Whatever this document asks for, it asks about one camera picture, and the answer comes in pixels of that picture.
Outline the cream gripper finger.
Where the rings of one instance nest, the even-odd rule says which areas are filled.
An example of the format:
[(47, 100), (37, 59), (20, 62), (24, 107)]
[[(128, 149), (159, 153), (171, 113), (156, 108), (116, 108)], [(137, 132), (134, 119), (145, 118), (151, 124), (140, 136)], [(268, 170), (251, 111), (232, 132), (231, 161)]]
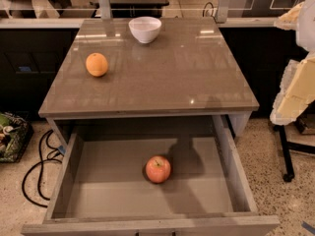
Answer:
[(275, 20), (274, 26), (282, 30), (296, 30), (297, 19), (302, 6), (303, 2), (297, 4), (296, 6), (292, 7), (288, 12), (279, 16)]
[(280, 126), (294, 122), (314, 100), (315, 58), (290, 60), (284, 69), (270, 120)]

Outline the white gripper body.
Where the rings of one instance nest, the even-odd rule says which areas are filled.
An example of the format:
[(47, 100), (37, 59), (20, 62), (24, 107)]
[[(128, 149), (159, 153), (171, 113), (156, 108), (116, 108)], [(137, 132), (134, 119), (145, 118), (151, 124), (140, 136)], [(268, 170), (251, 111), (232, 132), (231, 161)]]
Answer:
[(315, 50), (315, 0), (305, 0), (302, 5), (297, 19), (296, 43), (308, 52)]

